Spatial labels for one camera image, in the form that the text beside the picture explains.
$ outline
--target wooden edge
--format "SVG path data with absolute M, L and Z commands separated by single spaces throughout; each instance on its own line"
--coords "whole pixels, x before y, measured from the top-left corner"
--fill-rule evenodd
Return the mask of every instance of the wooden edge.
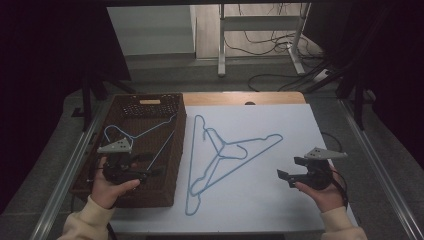
M 300 92 L 188 92 L 183 97 L 186 106 L 306 104 Z

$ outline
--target metal frame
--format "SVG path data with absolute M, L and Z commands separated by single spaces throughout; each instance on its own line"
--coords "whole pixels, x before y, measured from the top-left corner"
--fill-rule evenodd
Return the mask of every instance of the metal frame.
M 52 228 L 52 225 L 59 213 L 60 207 L 63 204 L 65 196 L 71 186 L 72 180 L 76 174 L 77 169 L 83 163 L 84 152 L 89 145 L 90 139 L 94 131 L 97 129 L 101 120 L 100 114 L 104 111 L 104 104 L 101 104 L 94 111 L 94 119 L 88 129 L 81 134 L 78 143 L 68 160 L 68 164 L 63 170 L 62 175 L 59 178 L 52 194 L 50 195 L 49 201 L 47 202 L 38 223 L 35 225 L 34 231 L 31 234 L 31 240 L 46 239 Z
M 389 173 L 387 172 L 386 168 L 384 167 L 384 164 L 378 157 L 378 154 L 374 150 L 374 147 L 368 139 L 367 134 L 365 133 L 365 131 L 362 131 L 360 127 L 356 124 L 349 100 L 339 100 L 339 104 L 347 121 L 349 122 L 351 129 L 355 134 L 355 137 L 357 138 L 368 161 L 370 162 L 378 181 L 380 182 L 384 192 L 386 193 L 387 198 L 392 204 L 393 209 L 395 210 L 400 222 L 402 223 L 406 233 L 408 234 L 409 239 L 423 240 L 423 233 L 415 220 L 414 214 L 411 212 L 411 209 L 408 207 L 408 204 L 402 197 L 402 194 L 399 192 L 393 180 L 390 178 Z
M 220 5 L 220 31 L 218 53 L 218 76 L 225 76 L 225 35 L 226 31 L 296 31 L 293 44 L 287 44 L 288 52 L 298 75 L 305 74 L 299 59 L 297 47 L 310 3 L 302 5 L 300 16 L 231 16 L 225 17 L 224 5 Z

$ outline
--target black curtain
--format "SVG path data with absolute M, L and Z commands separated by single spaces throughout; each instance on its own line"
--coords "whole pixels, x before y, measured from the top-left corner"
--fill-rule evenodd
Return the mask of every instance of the black curtain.
M 0 31 L 2 212 L 56 128 L 65 97 L 81 88 L 84 74 L 130 76 L 105 6 L 2 1 Z
M 424 28 L 421 1 L 398 2 L 366 59 L 373 109 L 424 168 Z

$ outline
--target aluminum rail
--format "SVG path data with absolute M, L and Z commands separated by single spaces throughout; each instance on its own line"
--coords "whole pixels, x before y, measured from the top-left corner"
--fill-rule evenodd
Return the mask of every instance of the aluminum rail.
M 411 240 L 424 240 L 422 231 L 420 230 L 411 209 L 408 207 L 407 202 L 402 197 L 395 186 L 393 180 L 390 178 L 389 173 L 384 167 L 382 161 L 378 157 L 378 154 L 374 150 L 370 140 L 366 133 L 362 131 L 356 124 L 353 116 L 353 111 L 348 100 L 339 100 L 340 106 L 346 119 L 349 122 L 359 144 L 361 145 L 368 161 L 371 164 L 377 179 L 379 180 L 384 192 L 386 193 L 390 203 L 393 206 L 400 222 L 402 223 L 406 233 Z
M 78 143 L 72 152 L 71 157 L 68 160 L 68 164 L 63 170 L 62 175 L 56 184 L 53 193 L 50 195 L 49 201 L 44 208 L 37 225 L 31 235 L 31 240 L 46 239 L 53 225 L 54 220 L 62 206 L 63 200 L 68 192 L 68 189 L 73 181 L 73 177 L 80 167 L 82 160 L 84 159 L 85 149 L 90 142 L 90 138 L 97 129 L 99 124 L 101 112 L 104 109 L 104 104 L 100 104 L 94 110 L 94 118 L 89 128 L 81 134 Z

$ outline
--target gray floor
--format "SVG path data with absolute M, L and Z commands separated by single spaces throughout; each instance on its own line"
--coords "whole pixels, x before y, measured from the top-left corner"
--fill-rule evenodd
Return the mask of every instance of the gray floor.
M 228 61 L 227 75 L 217 77 L 216 61 L 194 59 L 146 59 L 131 58 L 128 66 L 132 82 L 128 85 L 140 92 L 207 92 L 250 91 L 247 80 L 257 74 L 293 75 L 294 69 L 287 57 L 271 59 L 232 59 Z M 276 91 L 291 78 L 260 78 L 253 84 L 261 91 Z M 120 89 L 107 85 L 110 94 L 122 93 Z M 313 109 L 317 123 L 323 132 L 340 140 L 343 150 L 349 154 L 347 160 L 335 160 L 336 168 L 349 184 L 350 204 L 360 226 L 369 239 L 410 239 L 406 234 L 392 203 L 371 167 L 369 160 L 342 112 L 334 96 L 337 83 L 330 84 L 315 93 L 305 95 Z M 101 104 L 94 99 L 94 105 Z M 68 96 L 62 118 L 46 145 L 37 164 L 21 186 L 5 212 L 0 216 L 2 239 L 28 239 L 40 218 L 45 204 L 57 183 L 64 166 L 81 136 L 82 119 L 72 118 L 75 108 L 82 107 L 80 92 Z M 414 213 L 416 222 L 424 229 L 424 174 L 423 170 L 374 115 L 371 105 L 365 105 L 364 124 L 374 149 L 379 154 L 388 173 Z M 329 149 L 337 149 L 334 139 L 323 136 Z M 60 235 L 66 216 L 70 213 L 71 196 L 63 201 L 48 239 Z M 82 202 L 76 200 L 75 210 Z M 287 233 L 285 239 L 319 239 L 316 233 Z M 261 236 L 258 239 L 269 239 Z M 143 239 L 144 236 L 123 236 L 119 239 Z

